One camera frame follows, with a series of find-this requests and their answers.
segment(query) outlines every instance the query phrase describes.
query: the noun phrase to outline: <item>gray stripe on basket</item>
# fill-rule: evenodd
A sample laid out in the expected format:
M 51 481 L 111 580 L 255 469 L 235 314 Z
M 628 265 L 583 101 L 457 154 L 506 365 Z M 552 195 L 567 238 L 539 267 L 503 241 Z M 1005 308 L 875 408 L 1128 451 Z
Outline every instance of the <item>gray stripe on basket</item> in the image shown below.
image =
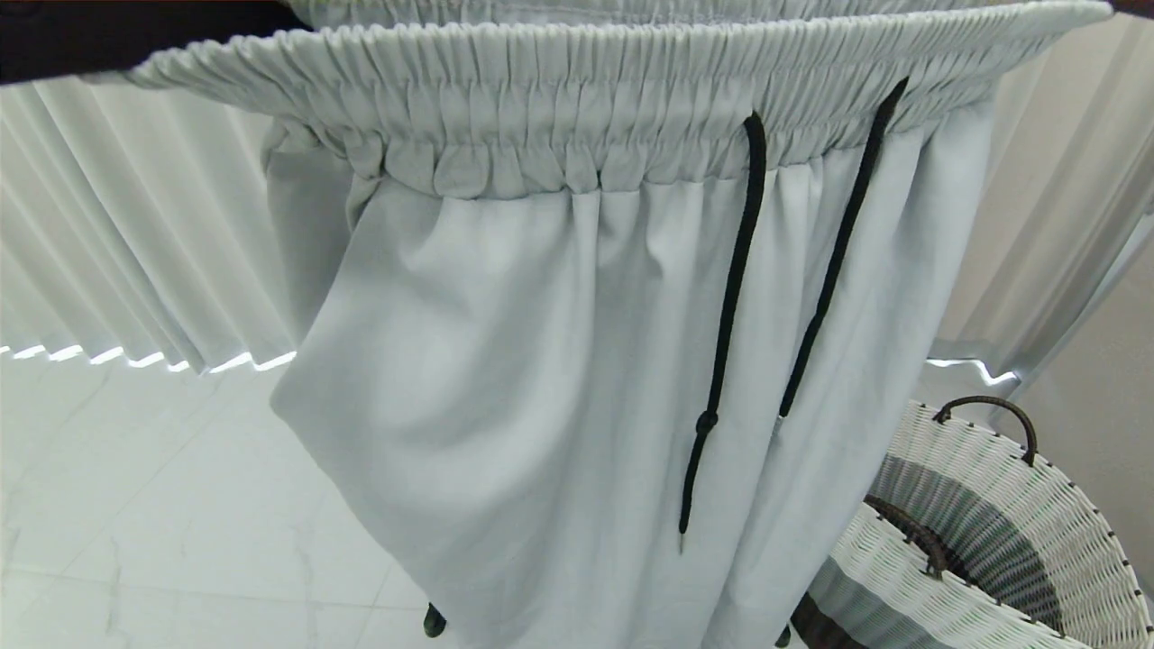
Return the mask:
M 937 534 L 988 595 L 1063 632 L 1062 606 L 1046 565 L 995 505 L 953 478 L 893 455 L 885 456 L 870 493 Z
M 832 611 L 837 619 L 825 611 Z M 826 559 L 790 620 L 820 649 L 950 649 Z

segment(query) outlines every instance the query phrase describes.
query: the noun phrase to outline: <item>basket handle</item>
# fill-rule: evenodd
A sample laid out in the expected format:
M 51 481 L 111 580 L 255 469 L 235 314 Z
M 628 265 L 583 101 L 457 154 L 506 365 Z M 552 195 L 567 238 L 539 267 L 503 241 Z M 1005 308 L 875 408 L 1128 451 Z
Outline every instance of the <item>basket handle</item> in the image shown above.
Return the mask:
M 996 396 L 964 396 L 961 398 L 956 398 L 950 403 L 942 406 L 938 413 L 934 416 L 934 420 L 938 424 L 945 424 L 950 420 L 950 411 L 959 405 L 966 405 L 967 403 L 988 403 L 990 405 L 997 405 L 1005 408 L 1010 412 L 1013 412 L 1014 417 L 1021 422 L 1021 427 L 1026 430 L 1026 454 L 1021 456 L 1021 461 L 1031 467 L 1034 465 L 1034 456 L 1037 455 L 1037 433 L 1034 432 L 1034 423 L 1029 420 L 1026 411 L 1019 408 L 1017 404 L 1011 403 L 1004 398 Z
M 905 510 L 876 495 L 867 495 L 865 505 L 876 509 L 883 519 L 905 532 L 907 542 L 914 540 L 917 547 L 926 552 L 926 557 L 928 558 L 926 574 L 941 581 L 942 573 L 949 569 L 950 565 L 946 562 L 945 549 L 942 547 L 942 543 L 938 542 L 934 534 L 915 521 L 913 516 L 906 514 Z

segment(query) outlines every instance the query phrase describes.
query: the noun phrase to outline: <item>black drawstring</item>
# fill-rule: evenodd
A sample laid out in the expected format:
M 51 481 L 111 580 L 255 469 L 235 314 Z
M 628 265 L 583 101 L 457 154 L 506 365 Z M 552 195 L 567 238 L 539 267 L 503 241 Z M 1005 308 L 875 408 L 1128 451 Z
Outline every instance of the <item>black drawstring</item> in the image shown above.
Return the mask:
M 833 300 L 833 289 L 838 282 L 838 274 L 849 247 L 849 234 L 853 232 L 854 222 L 857 221 L 857 212 L 861 211 L 862 202 L 865 199 L 865 191 L 869 187 L 869 179 L 874 173 L 878 154 L 882 150 L 882 139 L 885 128 L 893 118 L 894 109 L 901 95 L 906 90 L 909 80 L 901 80 L 890 95 L 878 106 L 874 115 L 874 124 L 870 126 L 869 137 L 865 141 L 865 149 L 862 154 L 861 166 L 857 169 L 857 177 L 854 179 L 853 192 L 849 194 L 849 203 L 841 217 L 841 226 L 838 230 L 838 238 L 833 244 L 833 256 L 830 266 L 825 270 L 825 279 L 822 284 L 822 293 L 817 300 L 817 309 L 805 335 L 802 337 L 801 349 L 793 371 L 789 373 L 789 382 L 778 409 L 778 424 L 789 415 L 794 398 L 797 396 L 797 388 L 801 386 L 802 375 L 805 373 L 805 365 L 809 363 L 810 352 L 817 341 L 817 334 L 822 328 L 826 313 L 830 311 L 830 303 Z M 685 483 L 681 492 L 681 519 L 677 530 L 681 532 L 679 551 L 684 550 L 685 530 L 689 529 L 689 513 L 694 507 L 694 483 L 697 480 L 697 468 L 702 461 L 702 452 L 705 448 L 705 440 L 710 432 L 718 424 L 718 408 L 721 403 L 721 383 L 725 381 L 725 366 L 729 356 L 729 338 L 733 336 L 733 320 L 737 311 L 737 297 L 741 293 L 741 282 L 745 274 L 745 262 L 749 260 L 749 247 L 754 240 L 754 230 L 757 227 L 757 216 L 762 211 L 762 195 L 765 192 L 766 171 L 766 143 L 765 127 L 762 118 L 755 112 L 743 122 L 745 136 L 749 140 L 749 184 L 745 187 L 745 208 L 741 215 L 741 225 L 737 230 L 737 241 L 734 244 L 733 261 L 729 263 L 729 276 L 726 279 L 725 299 L 721 303 L 721 326 L 718 331 L 717 351 L 713 357 L 713 379 L 710 383 L 710 401 L 705 411 L 697 418 L 697 438 L 694 440 L 694 450 L 689 455 L 689 467 L 685 469 Z

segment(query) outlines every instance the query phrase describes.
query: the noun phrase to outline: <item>woven basket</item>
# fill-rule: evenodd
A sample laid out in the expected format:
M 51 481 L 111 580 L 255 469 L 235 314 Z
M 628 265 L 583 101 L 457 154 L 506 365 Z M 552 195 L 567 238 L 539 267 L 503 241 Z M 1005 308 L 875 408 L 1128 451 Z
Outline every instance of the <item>woven basket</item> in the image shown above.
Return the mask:
M 1027 447 L 951 419 L 976 402 L 1011 410 Z M 812 649 L 1154 648 L 1117 538 L 1037 455 L 1034 427 L 1013 404 L 969 397 L 937 413 L 911 404 L 870 492 L 924 527 L 946 572 L 928 577 L 906 534 L 859 512 L 794 613 Z

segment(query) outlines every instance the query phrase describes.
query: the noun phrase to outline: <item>floor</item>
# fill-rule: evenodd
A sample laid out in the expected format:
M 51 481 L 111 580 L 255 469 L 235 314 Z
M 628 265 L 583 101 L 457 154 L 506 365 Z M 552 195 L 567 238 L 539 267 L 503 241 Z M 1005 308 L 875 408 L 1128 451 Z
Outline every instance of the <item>floor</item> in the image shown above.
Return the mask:
M 0 358 L 0 647 L 452 649 L 269 412 L 280 371 Z

